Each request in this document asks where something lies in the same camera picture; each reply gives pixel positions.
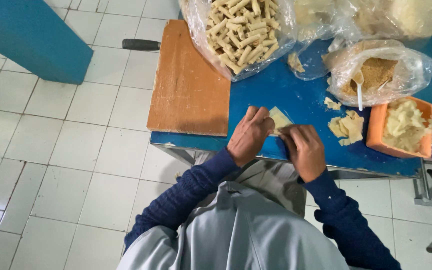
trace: orange container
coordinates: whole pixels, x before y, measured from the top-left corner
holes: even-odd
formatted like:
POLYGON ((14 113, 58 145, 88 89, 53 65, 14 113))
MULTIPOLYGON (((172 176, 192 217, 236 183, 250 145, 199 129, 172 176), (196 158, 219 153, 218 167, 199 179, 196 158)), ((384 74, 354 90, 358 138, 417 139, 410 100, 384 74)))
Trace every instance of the orange container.
MULTIPOLYGON (((416 101, 417 109, 422 112, 422 118, 432 120, 432 104, 421 99, 408 96, 407 99, 416 101)), ((368 134, 366 137, 366 146, 384 154, 400 158, 430 158, 432 150, 432 132, 421 138, 421 147, 419 153, 408 152, 403 149, 389 146, 383 142, 383 131, 386 124, 386 110, 388 104, 376 105, 371 108, 369 117, 368 134)))

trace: blue table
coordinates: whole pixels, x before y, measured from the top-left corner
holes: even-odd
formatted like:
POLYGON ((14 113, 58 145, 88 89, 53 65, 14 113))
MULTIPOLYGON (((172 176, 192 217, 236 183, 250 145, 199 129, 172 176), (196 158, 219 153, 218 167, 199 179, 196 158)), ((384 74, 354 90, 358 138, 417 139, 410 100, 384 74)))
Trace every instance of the blue table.
MULTIPOLYGON (((336 99, 326 91, 327 76, 312 81, 302 81, 294 76, 281 58, 260 73, 231 84, 229 99, 229 127, 227 137, 204 136, 172 132, 152 132, 151 144, 159 146, 169 154, 194 163, 184 150, 219 151, 228 143, 234 128, 242 119, 249 105, 274 106, 284 112, 296 124, 312 124, 325 146, 328 166, 339 170, 368 173, 380 176, 420 178, 419 158, 388 156, 366 147, 371 108, 362 112, 355 107, 342 106, 341 110, 328 109, 325 97, 336 99), (364 117, 363 140, 348 146, 340 146, 339 138, 327 127, 333 117, 345 116, 346 109, 358 111, 364 117)), ((287 162, 285 146, 281 139, 271 136, 266 139, 257 158, 287 162)))

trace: spoon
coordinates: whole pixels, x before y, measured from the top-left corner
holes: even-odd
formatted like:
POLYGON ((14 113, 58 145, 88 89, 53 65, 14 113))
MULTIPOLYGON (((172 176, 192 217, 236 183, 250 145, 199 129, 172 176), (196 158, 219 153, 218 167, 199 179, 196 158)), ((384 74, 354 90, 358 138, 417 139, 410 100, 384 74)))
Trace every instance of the spoon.
POLYGON ((357 105, 359 107, 359 110, 362 111, 363 94, 362 94, 361 86, 364 83, 364 77, 363 77, 363 72, 361 72, 361 70, 358 73, 356 73, 356 75, 354 75, 353 81, 357 84, 357 105))
POLYGON ((385 83, 383 83, 383 84, 378 88, 378 91, 381 90, 383 87, 385 87, 385 85, 386 85, 388 82, 389 82, 389 79, 388 79, 385 83))

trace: navy blue knit sleeve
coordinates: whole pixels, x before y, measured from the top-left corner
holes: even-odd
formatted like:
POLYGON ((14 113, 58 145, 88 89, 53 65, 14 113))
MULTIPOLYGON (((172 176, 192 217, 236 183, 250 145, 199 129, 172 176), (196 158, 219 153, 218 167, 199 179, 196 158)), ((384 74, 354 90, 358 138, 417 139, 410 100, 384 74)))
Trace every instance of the navy blue knit sleeve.
POLYGON ((315 180, 304 183, 303 187, 320 207, 314 212, 314 217, 323 223, 324 235, 336 241, 348 265, 374 270, 401 269, 389 249, 369 228, 358 203, 336 186, 327 169, 315 180))
POLYGON ((209 194, 218 191, 221 180, 240 168, 226 149, 201 165, 191 167, 136 216, 132 230, 124 237, 126 249, 147 230, 162 225, 171 230, 188 219, 196 205, 209 194))

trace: orange wooden board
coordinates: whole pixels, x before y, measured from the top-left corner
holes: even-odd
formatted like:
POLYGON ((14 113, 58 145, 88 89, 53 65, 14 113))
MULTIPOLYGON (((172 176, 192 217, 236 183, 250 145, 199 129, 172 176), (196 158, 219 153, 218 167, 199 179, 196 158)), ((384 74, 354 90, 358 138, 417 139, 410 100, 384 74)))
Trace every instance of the orange wooden board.
POLYGON ((231 81, 196 50, 183 20, 163 32, 147 128, 227 136, 231 81))

